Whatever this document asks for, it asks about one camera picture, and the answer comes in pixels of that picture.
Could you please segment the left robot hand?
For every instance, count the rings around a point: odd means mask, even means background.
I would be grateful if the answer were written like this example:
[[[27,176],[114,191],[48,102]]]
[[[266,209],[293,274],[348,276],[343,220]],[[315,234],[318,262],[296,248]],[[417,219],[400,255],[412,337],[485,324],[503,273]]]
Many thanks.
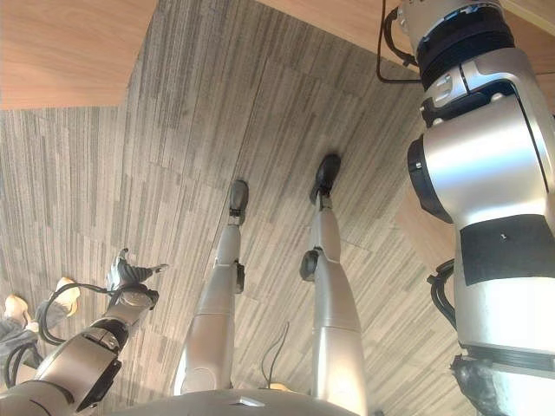
[[[139,285],[168,267],[165,263],[151,267],[132,265],[127,260],[128,252],[128,248],[123,248],[111,263],[106,275],[107,291],[116,291],[127,286]]]

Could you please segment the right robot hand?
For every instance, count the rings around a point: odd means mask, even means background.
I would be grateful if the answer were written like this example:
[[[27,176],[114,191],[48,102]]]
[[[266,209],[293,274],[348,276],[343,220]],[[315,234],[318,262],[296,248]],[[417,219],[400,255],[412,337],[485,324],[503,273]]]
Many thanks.
[[[479,415],[520,415],[529,405],[524,368],[458,354],[450,370]]]

